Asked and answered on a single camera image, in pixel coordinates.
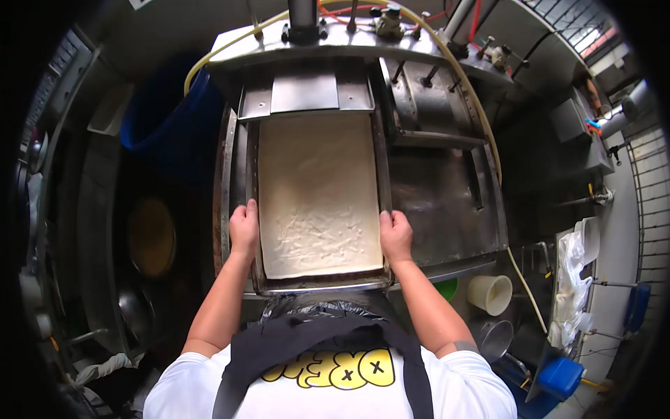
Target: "tattoo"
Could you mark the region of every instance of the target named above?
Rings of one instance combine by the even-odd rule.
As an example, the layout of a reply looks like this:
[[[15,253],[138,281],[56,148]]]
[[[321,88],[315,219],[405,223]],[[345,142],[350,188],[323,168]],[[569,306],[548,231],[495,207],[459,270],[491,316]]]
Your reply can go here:
[[[458,341],[458,342],[454,342],[454,346],[456,347],[457,351],[472,351],[472,352],[479,353],[479,349],[477,349],[477,345],[475,345],[472,342]]]

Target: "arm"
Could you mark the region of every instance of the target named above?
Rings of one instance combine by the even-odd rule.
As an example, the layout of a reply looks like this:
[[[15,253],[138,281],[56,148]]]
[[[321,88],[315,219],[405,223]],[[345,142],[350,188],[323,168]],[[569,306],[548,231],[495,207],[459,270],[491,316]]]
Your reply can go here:
[[[193,319],[182,353],[212,357],[230,344],[239,327],[242,293],[259,240],[256,201],[238,206],[229,225],[230,256]]]
[[[459,350],[477,352],[463,319],[435,289],[411,256],[412,228],[400,211],[380,215],[381,248],[400,282],[419,341],[437,358]]]

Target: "green bowl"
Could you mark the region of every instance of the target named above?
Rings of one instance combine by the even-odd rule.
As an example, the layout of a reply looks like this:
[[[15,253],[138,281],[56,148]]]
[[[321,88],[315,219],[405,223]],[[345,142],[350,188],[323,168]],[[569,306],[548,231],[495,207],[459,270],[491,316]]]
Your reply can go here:
[[[458,290],[458,278],[451,280],[436,282],[433,284],[435,289],[444,297],[445,300],[451,301],[456,291]]]

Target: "apron strap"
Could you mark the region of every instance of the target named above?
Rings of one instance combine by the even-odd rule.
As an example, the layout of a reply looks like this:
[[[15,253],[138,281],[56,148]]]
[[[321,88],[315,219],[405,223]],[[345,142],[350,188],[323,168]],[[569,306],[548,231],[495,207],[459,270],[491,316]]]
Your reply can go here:
[[[232,336],[230,363],[221,375],[212,419],[232,419],[249,386],[266,371],[309,350],[319,342],[361,328],[381,331],[384,340],[404,359],[405,394],[415,419],[433,418],[430,382],[421,358],[421,345],[398,326],[384,320],[353,316],[303,321],[284,316]]]

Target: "blue bucket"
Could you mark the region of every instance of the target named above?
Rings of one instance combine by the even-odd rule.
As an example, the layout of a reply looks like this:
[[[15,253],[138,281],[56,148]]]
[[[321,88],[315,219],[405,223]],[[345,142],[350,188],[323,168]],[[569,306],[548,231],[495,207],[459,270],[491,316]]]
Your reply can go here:
[[[131,99],[121,143],[144,164],[195,188],[212,186],[224,101],[205,69],[184,97],[184,79],[200,59],[180,54],[163,65]]]

